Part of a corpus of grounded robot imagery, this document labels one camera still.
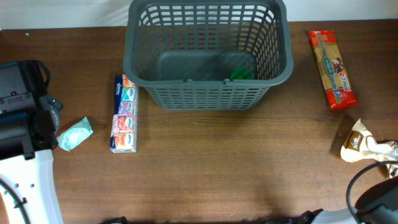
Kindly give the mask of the green lid spice jar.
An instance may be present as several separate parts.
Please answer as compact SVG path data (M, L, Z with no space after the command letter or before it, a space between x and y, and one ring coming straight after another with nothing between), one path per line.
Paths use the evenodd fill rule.
M233 80L252 80L252 73L245 68L236 68L231 72L229 77L231 81Z

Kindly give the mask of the glutinous rice bag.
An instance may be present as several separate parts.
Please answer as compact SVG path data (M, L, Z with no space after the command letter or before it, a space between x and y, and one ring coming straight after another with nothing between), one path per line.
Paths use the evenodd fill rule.
M397 141L377 143L358 119L345 139L340 155L346 162L357 162L363 159L374 159L378 162L397 161Z

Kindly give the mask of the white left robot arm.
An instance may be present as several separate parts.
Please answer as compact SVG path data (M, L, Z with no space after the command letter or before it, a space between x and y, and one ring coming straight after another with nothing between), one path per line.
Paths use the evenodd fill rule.
M40 60L1 65L1 198L10 223L62 223L53 150L63 104Z

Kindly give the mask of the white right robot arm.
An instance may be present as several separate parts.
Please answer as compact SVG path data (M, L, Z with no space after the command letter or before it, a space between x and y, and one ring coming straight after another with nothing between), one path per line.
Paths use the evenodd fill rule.
M362 223L397 224L397 178L377 184L360 196L354 213ZM305 212L295 223L350 224L355 223L349 210Z

